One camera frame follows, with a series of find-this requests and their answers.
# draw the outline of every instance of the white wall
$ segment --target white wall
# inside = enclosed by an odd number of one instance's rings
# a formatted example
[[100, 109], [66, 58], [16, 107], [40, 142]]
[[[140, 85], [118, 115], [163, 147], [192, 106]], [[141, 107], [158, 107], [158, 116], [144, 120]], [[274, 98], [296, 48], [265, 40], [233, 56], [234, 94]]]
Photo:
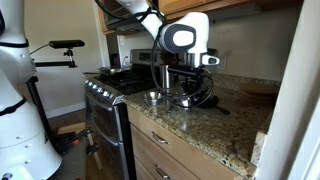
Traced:
[[[83, 71], [97, 71], [109, 65], [106, 40], [97, 24], [97, 11], [91, 0], [25, 1], [25, 32], [30, 52], [51, 40], [81, 39], [84, 47], [73, 48], [78, 68], [38, 67], [38, 91], [48, 117], [84, 107]], [[32, 57], [35, 62], [68, 61], [66, 49], [45, 47]]]
[[[295, 8], [224, 19], [210, 24], [208, 48], [227, 54], [226, 70], [220, 74], [282, 80], [298, 20]], [[125, 57], [134, 48], [151, 48], [147, 32], [124, 36], [119, 45]]]

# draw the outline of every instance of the baseboard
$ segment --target baseboard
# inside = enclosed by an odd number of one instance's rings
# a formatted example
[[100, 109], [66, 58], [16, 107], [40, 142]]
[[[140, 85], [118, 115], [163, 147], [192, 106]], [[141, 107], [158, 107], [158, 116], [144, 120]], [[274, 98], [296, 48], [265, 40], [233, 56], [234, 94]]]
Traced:
[[85, 108], [85, 103], [82, 102], [82, 103], [78, 103], [78, 104], [73, 104], [71, 106], [66, 106], [66, 107], [62, 107], [62, 108], [59, 108], [59, 109], [46, 111], [46, 116], [49, 119], [49, 118], [53, 118], [53, 117], [60, 116], [60, 115], [63, 115], [63, 114], [67, 114], [67, 113], [70, 113], [70, 112], [78, 111], [78, 110], [84, 109], [84, 108]]

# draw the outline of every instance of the kitchen counter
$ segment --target kitchen counter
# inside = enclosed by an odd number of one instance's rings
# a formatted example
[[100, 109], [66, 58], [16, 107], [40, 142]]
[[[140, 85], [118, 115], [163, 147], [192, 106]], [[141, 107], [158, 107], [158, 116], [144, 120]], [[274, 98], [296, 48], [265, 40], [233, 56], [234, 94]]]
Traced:
[[245, 178], [254, 177], [256, 166], [250, 162], [255, 138], [272, 107], [259, 107], [241, 100], [239, 91], [215, 87], [219, 107], [229, 110], [225, 115], [216, 108], [184, 110], [174, 106], [168, 113], [167, 103], [150, 107], [143, 94], [129, 95], [124, 102], [204, 154]]

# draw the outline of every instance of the drawer handle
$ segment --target drawer handle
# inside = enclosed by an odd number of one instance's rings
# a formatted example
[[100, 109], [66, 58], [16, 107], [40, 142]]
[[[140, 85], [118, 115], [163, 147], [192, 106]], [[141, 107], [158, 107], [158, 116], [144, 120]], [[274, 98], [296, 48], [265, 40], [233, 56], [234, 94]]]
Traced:
[[155, 139], [156, 141], [158, 141], [160, 144], [170, 144], [168, 141], [164, 140], [163, 138], [161, 138], [160, 136], [158, 136], [155, 132], [152, 131], [152, 137], [153, 139]]
[[163, 170], [156, 164], [156, 171], [163, 179], [171, 179]]

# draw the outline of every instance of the white robot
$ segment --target white robot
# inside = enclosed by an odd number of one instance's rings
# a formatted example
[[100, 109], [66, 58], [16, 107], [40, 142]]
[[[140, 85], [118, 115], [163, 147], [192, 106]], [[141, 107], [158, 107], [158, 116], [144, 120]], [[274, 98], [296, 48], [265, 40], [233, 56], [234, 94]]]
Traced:
[[[118, 2], [132, 14], [153, 12], [148, 11], [147, 0]], [[35, 72], [23, 19], [23, 0], [0, 0], [0, 177], [40, 180], [49, 178], [62, 158], [47, 139], [37, 108], [17, 90]], [[187, 51], [186, 65], [191, 69], [219, 63], [218, 58], [207, 55], [209, 21], [205, 14], [189, 13], [168, 25], [153, 13], [137, 19], [143, 19], [141, 23], [162, 50]]]

